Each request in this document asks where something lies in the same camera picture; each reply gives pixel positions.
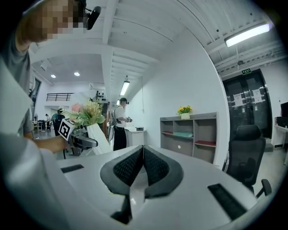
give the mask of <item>gray shelving unit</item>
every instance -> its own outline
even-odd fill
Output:
[[[214,164],[217,153],[218,113],[161,117],[161,148]]]

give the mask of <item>potted plant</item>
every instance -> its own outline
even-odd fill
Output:
[[[98,146],[93,148],[96,155],[111,152],[110,145],[98,125],[105,121],[105,117],[102,115],[102,108],[103,104],[99,100],[89,100],[85,105],[77,103],[71,107],[71,110],[63,108],[65,117],[73,120],[76,126],[83,125],[87,127],[89,138],[98,142]]]
[[[181,106],[178,109],[178,115],[181,116],[181,119],[190,119],[189,113],[192,111],[193,109],[191,108],[191,106]]]

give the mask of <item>white shirt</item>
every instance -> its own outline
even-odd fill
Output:
[[[115,111],[114,111],[114,114],[115,114],[115,118],[118,119],[119,117],[123,117],[125,118],[125,111],[124,111],[124,108],[122,106],[118,106]],[[126,122],[121,120],[121,124],[120,123],[117,123],[116,126],[117,127],[125,127],[125,124]]]

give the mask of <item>exit sign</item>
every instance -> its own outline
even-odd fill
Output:
[[[251,73],[250,69],[242,70],[242,75],[250,74],[250,73]]]

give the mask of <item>computer monitor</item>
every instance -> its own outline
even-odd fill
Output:
[[[288,117],[288,102],[281,104],[281,112],[283,117]]]

